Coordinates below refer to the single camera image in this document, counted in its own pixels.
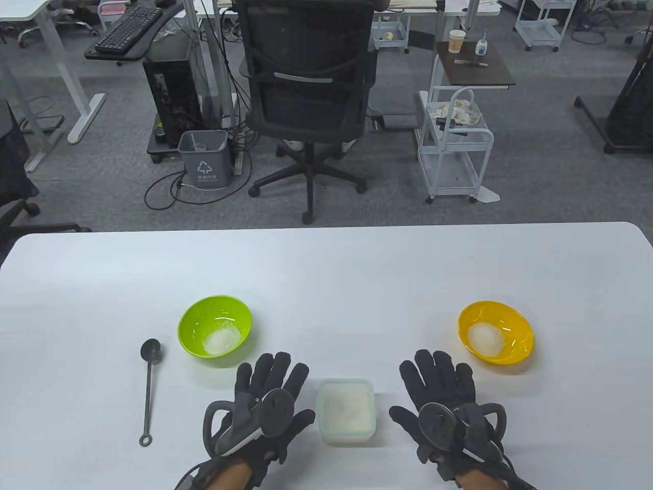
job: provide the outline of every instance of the spoon handle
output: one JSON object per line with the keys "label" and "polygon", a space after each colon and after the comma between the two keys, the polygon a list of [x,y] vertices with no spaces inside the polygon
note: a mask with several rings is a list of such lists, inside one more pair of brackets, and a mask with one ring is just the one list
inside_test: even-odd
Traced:
{"label": "spoon handle", "polygon": [[145,421],[143,422],[143,435],[138,440],[138,443],[143,446],[149,446],[152,442],[150,436],[150,385],[152,381],[152,363],[148,363],[148,385],[145,390]]}

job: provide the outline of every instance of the green bowl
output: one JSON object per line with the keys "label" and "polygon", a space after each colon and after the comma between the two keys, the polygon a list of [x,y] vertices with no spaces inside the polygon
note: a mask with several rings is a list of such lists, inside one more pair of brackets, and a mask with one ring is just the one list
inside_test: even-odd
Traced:
{"label": "green bowl", "polygon": [[[236,335],[227,335],[223,340],[226,338],[229,342],[220,348],[212,346],[214,342],[209,339],[211,334],[234,328],[240,333],[239,340]],[[179,343],[189,354],[215,359],[237,350],[247,340],[250,331],[251,312],[245,303],[231,296],[209,296],[196,302],[183,314],[177,335]]]}

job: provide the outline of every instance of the white powder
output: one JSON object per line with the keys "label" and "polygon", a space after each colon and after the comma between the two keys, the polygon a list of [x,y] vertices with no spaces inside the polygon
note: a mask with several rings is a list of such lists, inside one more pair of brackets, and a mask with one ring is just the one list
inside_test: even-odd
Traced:
{"label": "white powder", "polygon": [[468,336],[474,350],[485,357],[497,357],[505,347],[503,333],[489,323],[475,323]]}
{"label": "white powder", "polygon": [[211,332],[202,345],[209,355],[222,355],[232,350],[240,341],[240,331],[229,320],[217,319],[221,322],[218,330]]}
{"label": "white powder", "polygon": [[364,386],[335,385],[325,395],[321,415],[325,429],[331,433],[370,431],[370,394]]}

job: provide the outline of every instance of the hand sanitizer bottle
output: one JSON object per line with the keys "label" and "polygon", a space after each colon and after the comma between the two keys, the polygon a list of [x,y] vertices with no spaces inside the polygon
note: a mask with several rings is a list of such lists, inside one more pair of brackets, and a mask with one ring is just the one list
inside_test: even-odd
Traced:
{"label": "hand sanitizer bottle", "polygon": [[485,56],[485,53],[488,50],[488,30],[483,31],[483,37],[479,39],[479,42],[476,43],[476,54],[478,56]]}

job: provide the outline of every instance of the chair wheel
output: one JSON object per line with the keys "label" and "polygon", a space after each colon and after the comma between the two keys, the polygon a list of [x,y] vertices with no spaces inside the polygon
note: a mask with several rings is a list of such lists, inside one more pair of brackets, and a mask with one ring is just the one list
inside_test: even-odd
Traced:
{"label": "chair wheel", "polygon": [[26,203],[25,212],[28,216],[38,216],[40,214],[39,205],[36,203]]}

